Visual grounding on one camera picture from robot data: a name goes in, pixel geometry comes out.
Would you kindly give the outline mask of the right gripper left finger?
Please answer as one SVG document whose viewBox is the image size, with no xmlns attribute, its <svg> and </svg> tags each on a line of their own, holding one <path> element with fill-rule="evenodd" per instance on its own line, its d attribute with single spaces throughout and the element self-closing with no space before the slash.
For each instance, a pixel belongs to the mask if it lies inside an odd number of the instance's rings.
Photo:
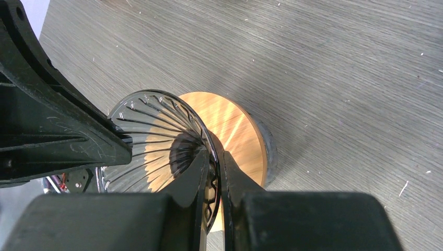
<svg viewBox="0 0 443 251">
<path fill-rule="evenodd" d="M 205 250 L 210 155 L 156 193 L 36 197 L 3 250 Z"/>
</svg>

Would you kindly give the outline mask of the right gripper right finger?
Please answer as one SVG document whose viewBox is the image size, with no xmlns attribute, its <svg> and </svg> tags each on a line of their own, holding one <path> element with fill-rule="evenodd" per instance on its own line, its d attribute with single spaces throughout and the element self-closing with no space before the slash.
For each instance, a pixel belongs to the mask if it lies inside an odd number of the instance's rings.
<svg viewBox="0 0 443 251">
<path fill-rule="evenodd" d="M 402 250 L 379 201 L 360 192 L 266 191 L 220 159 L 225 250 Z"/>
</svg>

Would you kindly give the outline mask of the wooden ring dripper stand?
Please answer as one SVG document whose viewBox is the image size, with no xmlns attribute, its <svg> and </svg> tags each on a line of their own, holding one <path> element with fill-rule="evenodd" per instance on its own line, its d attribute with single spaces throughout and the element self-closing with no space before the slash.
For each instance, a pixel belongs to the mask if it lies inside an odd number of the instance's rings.
<svg viewBox="0 0 443 251">
<path fill-rule="evenodd" d="M 202 119 L 213 142 L 229 151 L 239 168 L 264 187 L 267 159 L 263 138 L 254 119 L 240 105 L 213 93 L 192 92 L 181 96 Z M 167 97 L 146 102 L 155 115 L 150 123 L 141 157 L 144 174 L 139 191 L 159 192 L 184 172 L 195 154 L 207 148 L 206 136 L 194 116 Z"/>
</svg>

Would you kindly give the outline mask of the grey transparent dripper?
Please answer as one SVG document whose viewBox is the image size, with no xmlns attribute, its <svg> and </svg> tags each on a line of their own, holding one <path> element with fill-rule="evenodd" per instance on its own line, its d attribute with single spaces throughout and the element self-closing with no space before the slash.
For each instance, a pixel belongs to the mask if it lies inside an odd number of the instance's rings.
<svg viewBox="0 0 443 251">
<path fill-rule="evenodd" d="M 141 90 L 123 98 L 109 114 L 130 147 L 128 164 L 96 168 L 98 191 L 160 192 L 181 176 L 201 151 L 209 153 L 208 196 L 203 214 L 215 223 L 220 205 L 219 159 L 202 119 L 185 101 L 162 90 Z"/>
</svg>

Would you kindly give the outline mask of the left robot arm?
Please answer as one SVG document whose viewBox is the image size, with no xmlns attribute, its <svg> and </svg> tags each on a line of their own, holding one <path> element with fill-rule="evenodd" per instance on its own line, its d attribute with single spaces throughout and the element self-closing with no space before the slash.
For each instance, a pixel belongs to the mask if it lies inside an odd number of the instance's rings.
<svg viewBox="0 0 443 251">
<path fill-rule="evenodd" d="M 1 187 L 131 158 L 113 123 L 53 66 L 22 3 L 1 1 Z"/>
</svg>

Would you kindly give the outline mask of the grey glass mug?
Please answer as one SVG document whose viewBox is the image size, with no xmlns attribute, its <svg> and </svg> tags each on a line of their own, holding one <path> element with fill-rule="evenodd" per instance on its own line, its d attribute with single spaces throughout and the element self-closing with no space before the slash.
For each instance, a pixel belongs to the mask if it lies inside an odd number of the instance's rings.
<svg viewBox="0 0 443 251">
<path fill-rule="evenodd" d="M 267 125 L 259 120 L 256 116 L 251 116 L 255 124 L 258 126 L 261 136 L 263 138 L 265 149 L 266 149 L 266 159 L 267 159 L 267 171 L 266 171 L 266 181 L 264 187 L 267 188 L 277 176 L 278 170 L 278 150 L 275 143 L 274 137 L 267 127 Z"/>
</svg>

